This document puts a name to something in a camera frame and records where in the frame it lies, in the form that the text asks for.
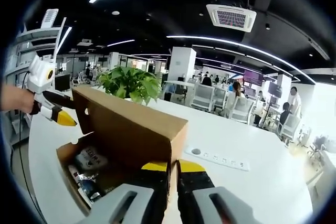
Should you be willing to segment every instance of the ceiling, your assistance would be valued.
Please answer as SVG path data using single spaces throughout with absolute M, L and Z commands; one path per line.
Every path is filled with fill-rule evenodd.
M 207 4 L 243 8 L 248 5 L 247 0 L 97 0 L 93 4 L 89 0 L 40 0 L 27 21 L 27 27 L 39 28 L 45 10 L 59 8 L 55 25 L 60 25 L 63 17 L 67 17 L 66 26 L 72 27 L 60 54 L 67 54 L 71 48 L 78 48 L 79 54 L 83 55 L 88 49 L 94 49 L 90 52 L 102 55 L 112 51 L 128 55 L 170 54 L 174 46 L 186 46 L 193 47 L 197 57 L 203 58 L 197 59 L 197 65 L 205 63 L 220 66 L 221 63 L 216 61 L 222 61 L 263 74 L 281 73 L 278 68 L 293 70 L 269 55 L 241 45 L 202 39 L 167 38 L 169 35 L 187 35 L 248 45 L 277 56 L 298 69 L 333 69 L 336 66 L 336 13 L 331 7 L 332 0 L 249 0 L 252 10 L 257 12 L 250 33 L 213 26 L 206 9 Z M 266 24 L 269 24 L 270 30 L 266 29 Z M 91 39 L 93 45 L 77 46 L 82 39 Z M 132 39 L 135 41 L 111 47 L 96 47 Z M 244 55 L 269 62 L 278 68 Z M 323 82 L 336 84 L 331 79 L 332 74 L 332 71 L 324 73 Z M 302 83 L 311 83 L 301 74 L 296 76 Z M 318 75 L 311 75 L 319 81 L 320 78 L 316 76 Z

